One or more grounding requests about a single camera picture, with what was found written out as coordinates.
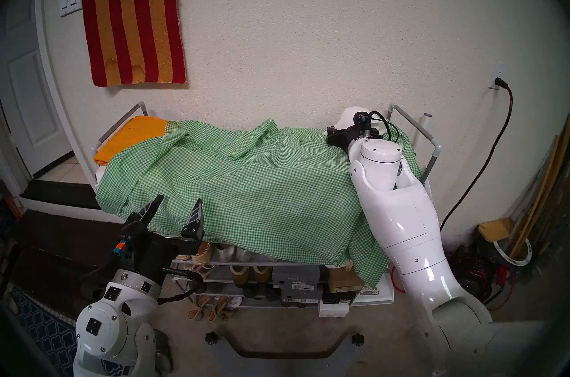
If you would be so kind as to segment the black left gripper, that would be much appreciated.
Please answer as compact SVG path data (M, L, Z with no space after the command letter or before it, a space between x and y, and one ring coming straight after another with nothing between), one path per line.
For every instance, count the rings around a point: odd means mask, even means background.
M131 212L122 228L125 251L122 268L137 273L146 279L162 285L167 275L182 276L194 282L201 282L197 273L182 273L171 267L178 255L197 255L204 237L204 202L197 199L187 223L180 235L167 237L148 230L164 195L157 195L138 211Z

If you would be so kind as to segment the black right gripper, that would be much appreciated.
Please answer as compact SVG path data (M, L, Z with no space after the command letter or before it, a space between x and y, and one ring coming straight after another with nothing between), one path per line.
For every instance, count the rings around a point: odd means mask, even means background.
M359 138L383 140L384 133L373 131L374 121L384 124L384 116L379 112L356 112L353 115L353 126L343 129L327 127L327 146L343 146L343 150L348 152L350 144Z

